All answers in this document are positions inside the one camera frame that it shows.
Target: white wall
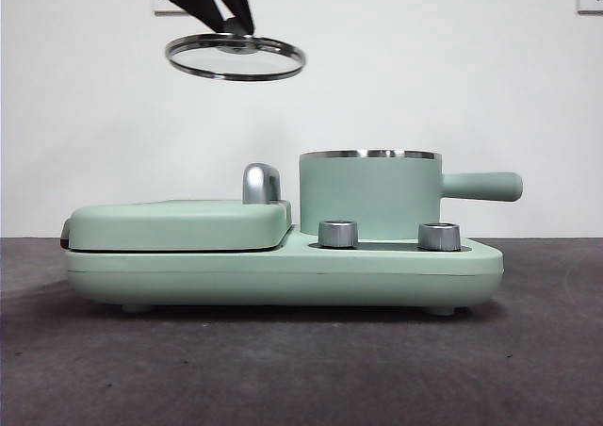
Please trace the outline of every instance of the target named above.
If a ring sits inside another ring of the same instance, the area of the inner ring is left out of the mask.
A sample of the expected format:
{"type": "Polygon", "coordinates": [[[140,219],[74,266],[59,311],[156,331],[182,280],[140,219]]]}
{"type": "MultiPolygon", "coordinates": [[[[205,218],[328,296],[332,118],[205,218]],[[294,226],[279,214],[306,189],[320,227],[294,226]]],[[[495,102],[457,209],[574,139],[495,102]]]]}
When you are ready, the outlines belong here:
{"type": "Polygon", "coordinates": [[[252,161],[297,209],[298,154],[365,147],[520,172],[516,204],[443,202],[468,236],[603,236],[603,17],[576,0],[251,3],[257,34],[306,51],[302,75],[179,73],[164,44],[207,29],[150,0],[3,0],[3,236],[57,236],[81,205],[238,198],[252,161]]]}

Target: small pot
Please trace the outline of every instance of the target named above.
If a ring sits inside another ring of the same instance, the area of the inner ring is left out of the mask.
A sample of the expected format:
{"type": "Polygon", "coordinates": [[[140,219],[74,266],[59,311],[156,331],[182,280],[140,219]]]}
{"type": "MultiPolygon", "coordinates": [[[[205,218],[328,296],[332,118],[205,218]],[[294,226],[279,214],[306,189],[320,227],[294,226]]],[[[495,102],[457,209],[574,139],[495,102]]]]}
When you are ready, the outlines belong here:
{"type": "Polygon", "coordinates": [[[416,238],[418,225],[440,221],[440,200],[514,202],[521,177],[510,172],[442,174],[437,153],[347,150],[300,156],[301,231],[321,221],[358,222],[360,239],[416,238]]]}

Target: dark carpet surface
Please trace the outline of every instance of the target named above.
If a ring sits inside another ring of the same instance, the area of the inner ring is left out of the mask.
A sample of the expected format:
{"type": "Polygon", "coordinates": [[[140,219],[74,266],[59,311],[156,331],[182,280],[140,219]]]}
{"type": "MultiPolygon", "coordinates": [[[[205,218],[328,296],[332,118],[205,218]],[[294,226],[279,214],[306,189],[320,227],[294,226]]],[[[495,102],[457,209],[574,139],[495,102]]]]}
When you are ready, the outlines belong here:
{"type": "Polygon", "coordinates": [[[2,240],[2,425],[601,425],[603,239],[480,239],[489,303],[159,307],[67,284],[57,239],[2,240]]]}

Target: stainless steel rim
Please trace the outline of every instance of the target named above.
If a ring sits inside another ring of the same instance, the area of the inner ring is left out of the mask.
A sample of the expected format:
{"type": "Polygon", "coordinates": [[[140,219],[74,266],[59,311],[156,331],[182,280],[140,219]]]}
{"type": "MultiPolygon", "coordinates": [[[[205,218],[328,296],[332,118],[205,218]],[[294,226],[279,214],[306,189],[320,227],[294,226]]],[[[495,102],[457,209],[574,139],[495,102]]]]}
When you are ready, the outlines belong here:
{"type": "Polygon", "coordinates": [[[316,151],[314,153],[305,153],[300,159],[314,157],[408,157],[411,159],[435,159],[441,160],[442,155],[427,151],[408,151],[408,150],[334,150],[334,151],[316,151]]]}
{"type": "Polygon", "coordinates": [[[303,51],[286,42],[272,40],[270,38],[253,37],[251,35],[236,35],[233,33],[209,33],[203,35],[190,35],[174,40],[166,46],[166,58],[171,66],[187,74],[208,77],[221,80],[240,80],[246,82],[286,79],[299,73],[305,66],[305,54],[303,51]],[[233,48],[241,50],[254,50],[271,52],[279,56],[292,58],[300,66],[293,70],[269,74],[239,74],[239,73],[216,73],[209,70],[191,68],[173,60],[173,56],[181,52],[205,47],[233,48]]]}

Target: chrome lid handle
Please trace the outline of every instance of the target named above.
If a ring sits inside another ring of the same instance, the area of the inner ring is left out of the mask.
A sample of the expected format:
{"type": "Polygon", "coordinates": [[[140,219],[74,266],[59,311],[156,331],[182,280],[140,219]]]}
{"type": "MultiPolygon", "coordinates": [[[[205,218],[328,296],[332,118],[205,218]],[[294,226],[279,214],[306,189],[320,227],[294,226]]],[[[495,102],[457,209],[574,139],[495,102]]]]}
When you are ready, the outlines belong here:
{"type": "Polygon", "coordinates": [[[267,205],[281,200],[281,175],[268,164],[250,164],[243,173],[243,204],[267,205]]]}

